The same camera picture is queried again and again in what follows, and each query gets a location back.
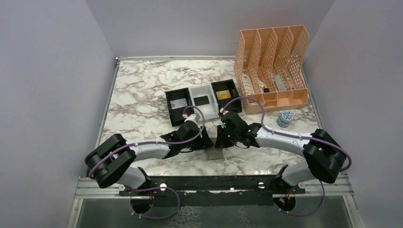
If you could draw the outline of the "grey card holder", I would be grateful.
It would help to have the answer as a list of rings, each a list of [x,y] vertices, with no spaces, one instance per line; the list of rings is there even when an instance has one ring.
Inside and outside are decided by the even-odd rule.
[[[220,160],[223,159],[223,151],[221,148],[209,148],[206,150],[207,153],[207,160],[212,161],[212,160]]]

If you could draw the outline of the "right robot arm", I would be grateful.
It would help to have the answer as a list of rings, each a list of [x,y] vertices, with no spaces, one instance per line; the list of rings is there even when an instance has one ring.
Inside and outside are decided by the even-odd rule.
[[[242,143],[246,148],[275,148],[305,159],[293,166],[285,165],[277,173],[273,186],[280,193],[286,193],[293,186],[313,179],[334,183],[347,159],[340,151],[340,146],[322,129],[316,129],[312,134],[277,131],[261,123],[247,124],[232,111],[225,112],[221,122],[217,130],[217,148]]]

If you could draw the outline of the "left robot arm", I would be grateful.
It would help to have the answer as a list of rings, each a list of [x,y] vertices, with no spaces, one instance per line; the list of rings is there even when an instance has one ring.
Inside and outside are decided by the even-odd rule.
[[[210,149],[214,146],[206,129],[192,121],[179,126],[176,131],[155,140],[129,142],[120,133],[114,134],[94,149],[84,159],[90,173],[100,188],[117,183],[144,195],[151,187],[151,179],[141,167],[131,167],[136,161],[167,159],[180,153]]]

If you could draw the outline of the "black card in white bin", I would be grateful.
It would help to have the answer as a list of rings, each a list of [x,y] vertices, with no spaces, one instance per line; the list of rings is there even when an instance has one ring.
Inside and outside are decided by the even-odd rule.
[[[194,97],[194,104],[195,106],[201,106],[201,105],[208,105],[210,104],[210,100],[208,96],[199,96],[199,97]]]

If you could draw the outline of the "gold card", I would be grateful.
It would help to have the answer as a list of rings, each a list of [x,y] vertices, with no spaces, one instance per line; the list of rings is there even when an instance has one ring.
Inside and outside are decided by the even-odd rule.
[[[216,95],[217,95],[218,100],[224,100],[224,99],[231,98],[231,93],[229,90],[216,91]]]

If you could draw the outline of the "black left bin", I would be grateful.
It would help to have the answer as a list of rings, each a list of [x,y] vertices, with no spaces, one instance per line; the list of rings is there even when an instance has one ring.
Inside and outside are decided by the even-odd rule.
[[[172,127],[179,126],[184,123],[185,118],[182,116],[185,107],[192,105],[188,88],[181,88],[165,92],[168,113]]]

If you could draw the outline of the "black bin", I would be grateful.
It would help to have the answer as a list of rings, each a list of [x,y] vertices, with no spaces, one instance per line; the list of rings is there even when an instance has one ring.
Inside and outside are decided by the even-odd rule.
[[[233,79],[213,82],[211,83],[211,86],[213,88],[213,94],[215,95],[215,98],[217,100],[219,110],[227,105],[228,102],[240,96]],[[232,102],[227,106],[226,110],[241,113],[241,100],[236,100]]]
[[[182,116],[185,107],[192,105],[188,88],[181,88],[165,92],[168,113],[172,127],[179,126],[184,123],[185,118]]]

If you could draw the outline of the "white middle bin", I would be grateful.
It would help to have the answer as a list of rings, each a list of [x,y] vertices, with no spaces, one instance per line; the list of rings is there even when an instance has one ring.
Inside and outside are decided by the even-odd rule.
[[[205,120],[219,117],[218,103],[211,84],[194,85],[188,89],[193,106],[200,109]]]

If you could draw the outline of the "black right bin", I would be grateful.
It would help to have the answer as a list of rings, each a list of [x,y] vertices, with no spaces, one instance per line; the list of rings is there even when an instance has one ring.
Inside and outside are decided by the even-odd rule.
[[[217,100],[219,110],[227,105],[228,102],[240,96],[233,79],[213,82],[211,83],[211,86],[213,88],[213,94],[215,95],[215,98]],[[227,106],[226,110],[241,113],[241,100],[236,100],[232,102]]]

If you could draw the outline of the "white item in organizer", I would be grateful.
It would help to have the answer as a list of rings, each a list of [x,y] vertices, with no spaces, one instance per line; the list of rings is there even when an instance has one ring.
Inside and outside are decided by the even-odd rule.
[[[255,94],[251,79],[245,72],[243,72],[241,79],[244,86],[245,94],[246,95]]]

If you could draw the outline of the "blue white tape roll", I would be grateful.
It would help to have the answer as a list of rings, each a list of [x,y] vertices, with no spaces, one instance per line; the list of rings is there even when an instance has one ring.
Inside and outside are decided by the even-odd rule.
[[[277,124],[282,128],[287,128],[294,120],[295,115],[290,110],[284,110],[280,113],[277,119]]]

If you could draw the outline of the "black yellow marker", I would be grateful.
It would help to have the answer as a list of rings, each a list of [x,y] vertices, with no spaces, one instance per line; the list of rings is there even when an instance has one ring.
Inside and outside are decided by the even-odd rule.
[[[263,92],[264,92],[264,93],[270,92],[270,89],[268,88],[267,85],[264,85],[264,86],[263,86]]]

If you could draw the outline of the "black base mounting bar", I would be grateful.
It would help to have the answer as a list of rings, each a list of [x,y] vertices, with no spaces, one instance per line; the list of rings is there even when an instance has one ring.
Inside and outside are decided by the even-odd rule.
[[[274,175],[152,176],[146,188],[153,191],[123,187],[119,196],[128,197],[136,206],[272,206],[274,198],[305,193],[299,186],[284,189],[274,183]]]

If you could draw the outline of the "grey item in organizer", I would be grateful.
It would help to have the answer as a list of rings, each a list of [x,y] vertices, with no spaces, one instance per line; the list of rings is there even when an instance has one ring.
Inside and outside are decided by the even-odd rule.
[[[286,91],[287,90],[287,87],[284,84],[284,82],[282,81],[282,78],[281,78],[280,75],[274,75],[273,80],[274,80],[274,83],[275,83],[278,91]]]

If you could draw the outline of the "peach file organizer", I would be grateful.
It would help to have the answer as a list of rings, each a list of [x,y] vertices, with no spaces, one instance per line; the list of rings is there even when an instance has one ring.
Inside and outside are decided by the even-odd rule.
[[[308,104],[301,70],[309,40],[304,25],[240,31],[233,70],[241,95],[246,96],[241,101],[246,114],[298,109]],[[243,72],[250,77],[255,94],[245,94]],[[286,91],[278,91],[274,75],[281,76]],[[263,92],[264,85],[270,92]]]

